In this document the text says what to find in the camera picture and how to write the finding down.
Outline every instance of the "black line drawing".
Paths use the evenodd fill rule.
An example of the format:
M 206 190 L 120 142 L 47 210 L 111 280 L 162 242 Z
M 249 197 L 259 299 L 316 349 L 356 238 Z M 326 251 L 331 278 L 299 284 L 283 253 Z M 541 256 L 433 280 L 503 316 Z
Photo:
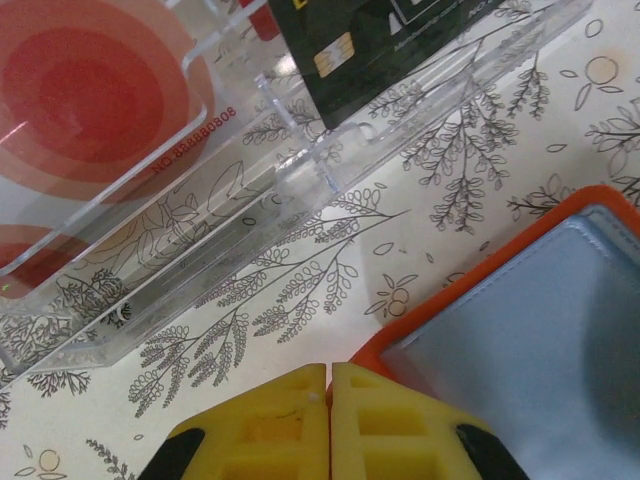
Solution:
M 327 135 L 328 130 L 324 127 L 320 115 L 315 110 L 315 106 L 310 102 L 298 98 L 290 102 L 285 108 L 312 143 L 316 143 Z M 272 113 L 267 120 L 246 132 L 242 138 L 242 143 L 245 145 L 261 145 L 264 142 L 286 140 L 290 136 L 291 129 L 282 122 L 277 113 Z
M 507 0 L 496 7 L 494 15 L 498 18 L 506 18 L 517 21 L 531 15 L 532 7 L 529 0 Z
M 35 363 L 44 357 L 60 342 L 72 335 L 68 315 L 56 316 L 59 310 L 54 308 L 51 315 L 30 317 L 25 315 L 4 315 L 0 319 L 0 341 L 7 353 L 13 358 Z M 3 376 L 0 385 L 13 377 Z
M 98 454 L 105 465 L 108 465 L 107 472 L 115 475 L 113 480 L 136 480 L 136 475 L 129 471 L 129 466 L 125 462 L 120 462 L 120 459 L 103 444 L 90 438 L 85 440 L 85 443 Z
M 373 254 L 382 257 L 389 253 L 394 245 L 393 242 L 382 243 L 373 249 Z
M 547 152 L 560 153 L 567 147 L 568 145 L 566 143 L 552 143 L 551 145 L 547 145 Z
M 620 192 L 627 197 L 636 208 L 640 208 L 640 176 L 622 175 L 614 177 L 612 183 L 621 188 Z
M 442 57 L 429 61 L 410 73 L 403 82 L 388 89 L 368 106 L 370 117 L 387 119 L 392 125 L 397 123 L 415 105 L 437 92 L 452 78 L 445 78 L 436 85 L 423 88 L 413 80 L 414 76 L 461 51 L 473 53 L 463 68 L 473 71 L 476 57 L 489 37 L 535 18 L 551 6 L 530 11 L 527 2 L 513 1 L 504 4 L 497 12 L 500 17 L 508 20 L 504 25 L 456 46 Z M 485 182 L 491 183 L 495 190 L 499 190 L 509 177 L 508 170 L 502 167 L 506 160 L 497 154 L 497 150 L 515 145 L 515 137 L 519 132 L 514 123 L 500 118 L 499 114 L 506 111 L 508 117 L 514 118 L 518 112 L 524 110 L 525 104 L 530 107 L 529 114 L 536 119 L 541 119 L 545 112 L 545 105 L 549 102 L 550 96 L 548 87 L 543 84 L 547 75 L 539 70 L 537 53 L 526 53 L 530 53 L 533 59 L 519 76 L 521 82 L 517 86 L 514 99 L 510 101 L 510 107 L 507 108 L 501 102 L 500 96 L 495 93 L 495 86 L 484 88 L 470 80 L 465 94 L 462 95 L 462 98 L 468 99 L 467 102 L 449 118 L 429 126 L 413 145 L 401 152 L 405 170 L 419 167 L 427 172 L 427 175 L 419 180 L 425 187 L 438 186 L 443 179 L 448 179 L 443 185 L 446 189 L 443 201 L 434 207 L 430 215 L 431 221 L 440 231 L 454 225 L 455 231 L 473 234 L 475 229 L 472 224 L 484 220 L 480 199 L 486 195 Z
M 15 378 L 6 367 L 0 367 L 0 386 L 8 385 Z M 9 424 L 9 412 L 11 411 L 11 393 L 0 393 L 0 430 L 7 428 Z
M 407 304 L 410 300 L 409 291 L 404 287 L 416 280 L 418 275 L 406 275 L 397 282 L 386 273 L 384 273 L 382 277 L 387 285 L 387 289 L 377 293 L 378 297 L 382 297 L 381 300 L 378 300 L 367 308 L 364 315 L 373 315 L 382 310 L 382 316 L 384 318 L 387 318 L 388 315 L 401 317 L 406 313 Z
M 87 391 L 91 377 L 87 372 L 52 372 L 31 375 L 27 381 L 37 391 L 42 392 L 42 398 L 51 397 L 67 388 L 75 397 Z
M 97 318 L 129 293 L 122 280 L 106 268 L 95 272 L 89 280 L 65 274 L 56 283 L 65 308 L 79 313 L 87 321 Z M 127 315 L 127 309 L 121 312 Z M 111 312 L 102 323 L 120 328 L 125 323 L 125 317 Z
M 218 173 L 215 180 L 211 179 L 211 183 L 207 182 L 208 197 L 200 194 L 201 198 L 198 198 L 199 195 L 190 192 L 203 190 L 191 188 L 191 182 L 201 181 L 199 177 L 186 180 L 147 208 L 129 224 L 128 231 L 123 233 L 119 243 L 96 252 L 96 261 L 89 258 L 91 268 L 101 268 L 101 271 L 115 279 L 120 275 L 127 277 L 123 290 L 115 291 L 115 287 L 112 287 L 113 291 L 110 290 L 114 300 L 122 298 L 129 290 L 146 281 L 204 238 L 229 218 L 229 213 L 226 213 L 228 210 L 235 211 L 260 194 L 245 185 L 242 161 L 234 162 Z M 214 197 L 224 200 L 224 208 L 228 210 L 217 211 L 220 205 L 214 201 Z M 206 205 L 206 208 L 198 208 L 200 205 Z M 135 276 L 126 273 L 132 270 L 135 270 Z
M 287 68 L 265 72 L 265 78 L 271 85 L 290 87 L 292 84 L 302 80 L 302 75 L 300 75 L 300 71 L 290 53 L 282 53 L 277 55 L 276 58 L 278 60 L 277 65 L 284 63 Z
M 458 232 L 475 232 L 472 222 L 484 220 L 480 201 L 486 193 L 486 181 L 495 190 L 503 186 L 509 172 L 503 167 L 506 159 L 497 153 L 508 145 L 515 145 L 518 131 L 513 123 L 498 118 L 504 109 L 500 96 L 493 88 L 479 91 L 458 111 L 429 127 L 418 140 L 401 153 L 403 167 L 426 172 L 419 183 L 427 188 L 445 185 L 443 203 L 435 205 L 429 218 L 438 230 L 455 225 Z
M 514 221 L 518 221 L 523 213 L 540 218 L 573 192 L 575 188 L 565 186 L 560 175 L 554 173 L 546 185 L 540 185 L 524 198 L 511 197 L 507 207 L 511 210 Z
M 598 152 L 609 156 L 610 178 L 619 176 L 627 167 L 631 152 L 640 150 L 640 97 L 629 103 L 631 108 L 618 106 L 619 116 L 592 124 L 585 133 Z
M 163 407 L 170 405 L 186 380 L 193 387 L 205 381 L 219 385 L 242 362 L 250 335 L 277 334 L 277 342 L 287 342 L 320 308 L 325 314 L 335 313 L 360 275 L 344 262 L 345 250 L 359 236 L 406 213 L 383 213 L 381 195 L 377 188 L 341 195 L 329 212 L 312 216 L 216 287 L 198 306 L 215 301 L 224 310 L 203 332 L 191 334 L 186 327 L 171 326 L 147 341 L 140 353 L 144 371 L 129 388 L 129 401 L 138 405 L 136 416 L 163 397 Z M 306 242 L 309 248 L 290 250 L 293 242 Z M 245 309 L 267 290 L 280 293 L 251 321 Z
M 442 283 L 442 288 L 447 288 L 449 285 L 451 285 L 456 280 L 459 280 L 462 277 L 464 277 L 464 275 L 465 275 L 465 272 L 453 272 L 453 273 L 447 275 L 447 278 Z
M 578 90 L 574 110 L 577 112 L 586 105 L 594 88 L 603 93 L 624 92 L 620 87 L 611 85 L 611 82 L 616 80 L 619 74 L 620 66 L 613 58 L 601 55 L 589 60 L 584 67 L 584 75 L 587 83 Z M 574 70 L 561 70 L 560 75 L 572 80 L 580 78 L 580 75 Z
M 600 18 L 596 18 L 595 20 L 591 20 L 584 27 L 584 36 L 587 38 L 597 37 L 604 30 L 604 22 Z
M 522 112 L 525 104 L 529 104 L 529 114 L 536 120 L 542 120 L 545 112 L 544 105 L 549 103 L 551 94 L 548 87 L 543 82 L 549 80 L 549 76 L 538 68 L 539 53 L 536 52 L 531 68 L 524 70 L 518 75 L 520 83 L 518 90 L 514 93 L 510 106 L 507 109 L 507 116 L 515 118 L 517 112 Z
M 34 458 L 33 450 L 29 445 L 23 445 L 22 449 L 31 465 L 18 470 L 14 477 L 26 478 L 35 476 L 40 480 L 62 480 L 67 478 L 65 473 L 60 471 L 60 455 L 55 450 L 43 450 L 38 458 Z
M 11 398 L 9 397 L 9 392 L 2 392 L 0 393 L 0 430 L 7 428 L 10 411 Z

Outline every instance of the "printed tablecloth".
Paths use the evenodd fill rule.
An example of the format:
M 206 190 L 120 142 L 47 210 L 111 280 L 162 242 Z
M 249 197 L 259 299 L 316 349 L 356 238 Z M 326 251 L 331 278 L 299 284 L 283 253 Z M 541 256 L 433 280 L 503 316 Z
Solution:
M 518 23 L 532 3 L 509 0 L 495 20 Z M 181 420 L 348 359 L 575 189 L 606 183 L 640 204 L 639 26 L 637 0 L 596 0 L 134 353 L 0 394 L 0 478 L 133 480 Z

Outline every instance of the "white tablecloth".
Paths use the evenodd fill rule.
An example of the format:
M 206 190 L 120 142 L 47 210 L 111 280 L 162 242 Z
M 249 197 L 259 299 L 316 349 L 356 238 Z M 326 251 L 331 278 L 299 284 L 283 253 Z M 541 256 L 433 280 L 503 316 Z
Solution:
M 496 21 L 528 5 L 508 1 Z M 638 27 L 637 0 L 596 0 L 472 101 L 475 126 L 464 109 L 433 126 L 424 148 L 113 367 L 35 375 L 0 394 L 0 478 L 132 480 L 181 420 L 297 366 L 348 359 L 573 190 L 607 183 L 638 203 Z

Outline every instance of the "tablet case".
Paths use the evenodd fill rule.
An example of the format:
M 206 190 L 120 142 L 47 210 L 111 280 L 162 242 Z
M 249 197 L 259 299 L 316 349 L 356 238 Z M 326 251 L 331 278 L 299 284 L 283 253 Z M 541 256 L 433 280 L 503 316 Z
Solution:
M 433 315 L 434 299 L 420 307 L 423 326 L 414 316 L 413 333 L 378 345 L 387 373 L 492 424 L 531 478 L 640 471 L 639 223 L 602 188 L 471 272 Z

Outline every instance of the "yellow plastic object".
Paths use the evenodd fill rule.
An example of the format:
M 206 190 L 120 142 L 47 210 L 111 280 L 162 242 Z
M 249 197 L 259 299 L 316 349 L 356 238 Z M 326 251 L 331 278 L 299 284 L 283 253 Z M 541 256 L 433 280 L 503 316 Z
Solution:
M 482 480 L 456 434 L 461 424 L 490 431 L 362 367 L 333 365 L 332 480 Z
M 186 420 L 168 442 L 202 430 L 198 452 L 180 474 L 157 478 L 328 480 L 325 390 L 326 366 L 307 365 Z

